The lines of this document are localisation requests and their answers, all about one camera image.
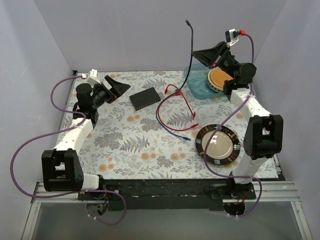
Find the black network switch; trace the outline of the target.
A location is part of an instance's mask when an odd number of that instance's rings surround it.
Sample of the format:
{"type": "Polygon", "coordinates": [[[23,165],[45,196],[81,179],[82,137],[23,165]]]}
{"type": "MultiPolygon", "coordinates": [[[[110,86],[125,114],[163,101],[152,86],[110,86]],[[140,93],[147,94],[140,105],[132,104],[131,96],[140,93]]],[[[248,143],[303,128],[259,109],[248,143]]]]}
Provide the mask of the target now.
{"type": "Polygon", "coordinates": [[[135,93],[129,97],[136,111],[153,105],[161,100],[154,87],[135,93]]]}

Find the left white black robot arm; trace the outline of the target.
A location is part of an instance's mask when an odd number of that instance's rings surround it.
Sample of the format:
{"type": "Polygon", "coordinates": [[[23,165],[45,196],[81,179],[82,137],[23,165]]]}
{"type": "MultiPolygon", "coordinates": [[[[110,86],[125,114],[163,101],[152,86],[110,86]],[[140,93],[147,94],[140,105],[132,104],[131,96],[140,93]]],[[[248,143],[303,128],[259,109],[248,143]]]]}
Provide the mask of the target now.
{"type": "Polygon", "coordinates": [[[79,161],[81,147],[98,122],[98,108],[113,103],[130,88],[129,84],[117,82],[108,75],[104,79],[100,82],[95,76],[88,76],[85,83],[76,87],[77,101],[71,111],[70,130],[52,150],[45,150],[41,156],[46,191],[89,190],[95,200],[106,196],[100,176],[84,173],[79,161]]]}

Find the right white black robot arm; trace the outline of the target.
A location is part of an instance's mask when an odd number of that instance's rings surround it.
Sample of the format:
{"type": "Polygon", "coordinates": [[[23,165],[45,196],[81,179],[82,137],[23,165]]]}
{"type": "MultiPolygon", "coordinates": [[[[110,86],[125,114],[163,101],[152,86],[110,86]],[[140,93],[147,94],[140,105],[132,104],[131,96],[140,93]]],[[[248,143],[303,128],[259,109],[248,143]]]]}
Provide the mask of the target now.
{"type": "Polygon", "coordinates": [[[244,155],[238,166],[227,176],[226,193],[237,199],[253,192],[252,181],[262,164],[282,150],[284,120],[267,111],[252,95],[249,85],[257,68],[251,62],[240,63],[224,41],[213,48],[192,51],[191,55],[204,66],[220,68],[232,77],[226,80],[223,94],[247,120],[243,139],[244,155]]]}

